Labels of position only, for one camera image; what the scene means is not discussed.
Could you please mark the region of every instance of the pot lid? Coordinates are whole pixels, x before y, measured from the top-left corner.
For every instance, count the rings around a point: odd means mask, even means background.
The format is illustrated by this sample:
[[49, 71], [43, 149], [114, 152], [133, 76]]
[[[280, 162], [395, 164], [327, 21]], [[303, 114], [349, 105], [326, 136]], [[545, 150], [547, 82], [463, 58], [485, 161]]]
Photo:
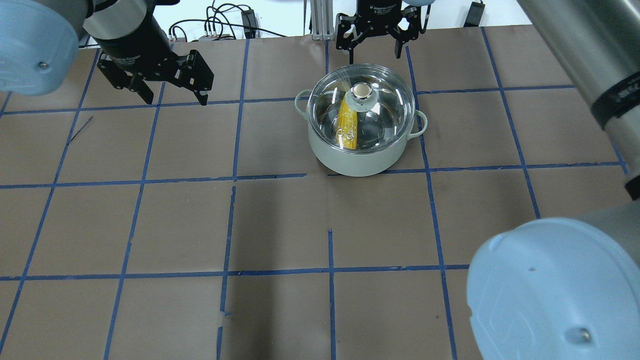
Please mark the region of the pot lid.
[[391, 70], [373, 64], [341, 67], [313, 89], [307, 113], [318, 137], [351, 153], [377, 152], [412, 126], [415, 100]]

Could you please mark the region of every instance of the yellow corn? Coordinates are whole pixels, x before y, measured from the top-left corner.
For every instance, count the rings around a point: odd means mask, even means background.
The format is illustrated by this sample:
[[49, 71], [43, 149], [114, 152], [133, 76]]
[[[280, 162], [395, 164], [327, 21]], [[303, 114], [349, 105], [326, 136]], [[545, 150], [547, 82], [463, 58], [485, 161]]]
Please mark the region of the yellow corn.
[[338, 130], [335, 142], [341, 149], [355, 149], [358, 142], [358, 113], [342, 99], [338, 111]]

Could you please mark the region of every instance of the white background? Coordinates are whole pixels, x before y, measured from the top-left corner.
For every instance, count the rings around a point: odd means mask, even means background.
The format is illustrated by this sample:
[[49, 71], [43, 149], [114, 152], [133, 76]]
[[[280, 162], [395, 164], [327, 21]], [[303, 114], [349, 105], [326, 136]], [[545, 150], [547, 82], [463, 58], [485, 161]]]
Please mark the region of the white background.
[[[473, 0], [436, 0], [431, 7], [431, 17], [428, 28], [458, 28], [462, 27], [469, 6]], [[216, 6], [230, 2], [251, 6], [258, 17], [259, 27], [281, 33], [287, 36], [303, 35], [303, 0], [216, 0]], [[486, 5], [481, 26], [499, 26], [530, 24], [531, 22], [522, 11], [517, 0], [484, 0]], [[160, 27], [167, 32], [169, 26], [182, 19], [204, 19], [205, 9], [211, 5], [209, 0], [181, 0], [177, 5], [158, 6], [154, 15]], [[342, 12], [353, 15], [356, 10], [356, 0], [333, 0], [333, 14]], [[233, 24], [242, 24], [239, 10], [226, 12], [225, 15]], [[188, 40], [204, 36], [203, 23], [191, 22], [181, 24], [187, 32]], [[244, 37], [242, 28], [236, 28], [238, 38]], [[263, 33], [262, 37], [272, 37]]]

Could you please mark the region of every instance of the lid knob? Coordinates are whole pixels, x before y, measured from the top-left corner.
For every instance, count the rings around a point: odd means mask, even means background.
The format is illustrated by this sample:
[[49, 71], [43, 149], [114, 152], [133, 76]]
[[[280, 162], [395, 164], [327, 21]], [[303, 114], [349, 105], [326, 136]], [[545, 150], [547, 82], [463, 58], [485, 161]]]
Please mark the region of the lid knob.
[[351, 93], [357, 99], [366, 99], [371, 95], [372, 89], [371, 86], [367, 83], [357, 83], [353, 85], [351, 88]]

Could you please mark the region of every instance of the cooking pot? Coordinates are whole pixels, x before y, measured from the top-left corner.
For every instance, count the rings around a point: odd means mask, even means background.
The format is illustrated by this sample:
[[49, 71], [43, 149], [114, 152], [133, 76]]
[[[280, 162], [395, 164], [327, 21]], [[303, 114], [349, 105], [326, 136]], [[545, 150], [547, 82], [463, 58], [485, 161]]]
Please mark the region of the cooking pot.
[[[309, 96], [307, 110], [298, 102]], [[411, 88], [391, 70], [373, 64], [347, 65], [303, 90], [294, 103], [307, 121], [309, 142], [325, 166], [347, 176], [386, 170], [402, 155], [408, 140], [427, 128], [415, 109]], [[415, 116], [423, 127], [411, 133]]]

